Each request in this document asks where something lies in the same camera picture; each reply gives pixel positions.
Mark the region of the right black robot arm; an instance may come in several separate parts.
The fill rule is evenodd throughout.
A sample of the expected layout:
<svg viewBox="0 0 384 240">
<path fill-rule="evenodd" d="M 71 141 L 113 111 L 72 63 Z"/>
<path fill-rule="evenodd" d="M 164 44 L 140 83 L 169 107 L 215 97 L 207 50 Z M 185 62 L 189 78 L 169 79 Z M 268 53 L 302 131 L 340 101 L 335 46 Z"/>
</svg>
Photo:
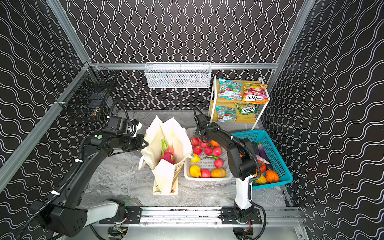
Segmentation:
<svg viewBox="0 0 384 240">
<path fill-rule="evenodd" d="M 251 141 L 235 137 L 211 122 L 197 123 L 196 137 L 214 140 L 226 150 L 230 172 L 236 178 L 234 219 L 240 224 L 251 223 L 256 207 L 252 201 L 252 185 L 261 176 Z"/>
</svg>

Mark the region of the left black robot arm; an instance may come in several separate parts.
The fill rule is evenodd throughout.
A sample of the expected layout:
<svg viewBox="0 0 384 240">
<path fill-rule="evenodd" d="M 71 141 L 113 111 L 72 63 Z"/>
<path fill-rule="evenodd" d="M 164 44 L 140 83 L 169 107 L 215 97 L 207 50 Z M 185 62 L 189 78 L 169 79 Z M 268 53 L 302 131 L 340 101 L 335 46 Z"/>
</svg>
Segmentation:
<svg viewBox="0 0 384 240">
<path fill-rule="evenodd" d="M 50 198 L 34 201 L 30 207 L 33 214 L 20 227 L 16 238 L 21 240 L 34 220 L 42 228 L 58 233 L 54 239 L 79 234 L 86 226 L 89 211 L 79 209 L 78 205 L 98 166 L 111 156 L 115 149 L 125 153 L 142 150 L 148 145 L 142 134 L 132 137 L 98 131 L 84 138 L 79 147 L 79 156 L 66 178 L 50 193 Z"/>
</svg>

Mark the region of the cream canvas grocery bag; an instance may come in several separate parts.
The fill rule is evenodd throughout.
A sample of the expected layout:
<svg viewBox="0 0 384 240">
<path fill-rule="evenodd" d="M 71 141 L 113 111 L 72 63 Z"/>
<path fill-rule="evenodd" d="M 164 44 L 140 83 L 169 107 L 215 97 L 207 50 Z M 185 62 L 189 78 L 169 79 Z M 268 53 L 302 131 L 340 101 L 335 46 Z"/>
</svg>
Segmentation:
<svg viewBox="0 0 384 240">
<path fill-rule="evenodd" d="M 141 150 L 139 169 L 150 167 L 155 177 L 153 195 L 177 195 L 180 172 L 193 155 L 187 130 L 174 117 L 162 122 L 156 116 L 144 140 L 148 146 Z"/>
</svg>

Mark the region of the pink dragon fruit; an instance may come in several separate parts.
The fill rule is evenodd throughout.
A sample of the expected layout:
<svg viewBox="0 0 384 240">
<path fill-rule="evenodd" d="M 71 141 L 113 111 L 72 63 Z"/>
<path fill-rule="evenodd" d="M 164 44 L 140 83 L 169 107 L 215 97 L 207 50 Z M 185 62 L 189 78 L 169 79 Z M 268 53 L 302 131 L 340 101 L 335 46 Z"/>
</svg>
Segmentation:
<svg viewBox="0 0 384 240">
<path fill-rule="evenodd" d="M 162 150 L 161 150 L 160 161 L 161 160 L 165 160 L 173 165 L 176 164 L 173 147 L 169 146 L 165 140 L 162 140 Z"/>
</svg>

